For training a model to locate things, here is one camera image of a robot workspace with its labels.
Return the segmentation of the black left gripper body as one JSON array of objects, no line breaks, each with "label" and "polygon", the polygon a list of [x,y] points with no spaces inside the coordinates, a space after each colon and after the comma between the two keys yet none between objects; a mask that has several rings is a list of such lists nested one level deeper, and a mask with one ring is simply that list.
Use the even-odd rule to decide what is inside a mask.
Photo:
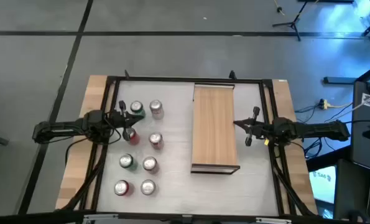
[{"label": "black left gripper body", "polygon": [[126,104],[123,100],[119,101],[118,106],[119,111],[113,111],[111,113],[110,122],[119,138],[130,141],[131,132],[129,128],[133,125],[133,119],[136,116],[126,110]]}]

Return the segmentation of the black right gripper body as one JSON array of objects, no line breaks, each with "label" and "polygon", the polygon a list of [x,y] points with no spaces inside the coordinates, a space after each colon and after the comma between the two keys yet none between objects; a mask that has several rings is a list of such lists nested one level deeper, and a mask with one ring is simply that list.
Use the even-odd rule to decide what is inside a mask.
[{"label": "black right gripper body", "polygon": [[252,136],[255,136],[256,139],[264,139],[265,145],[268,145],[272,141],[271,132],[266,126],[265,123],[261,123],[257,121],[257,117],[259,116],[260,108],[255,106],[253,108],[253,115],[252,115],[252,125],[250,125],[251,130],[247,133],[247,137],[245,140],[246,146],[250,146],[252,143]]}]

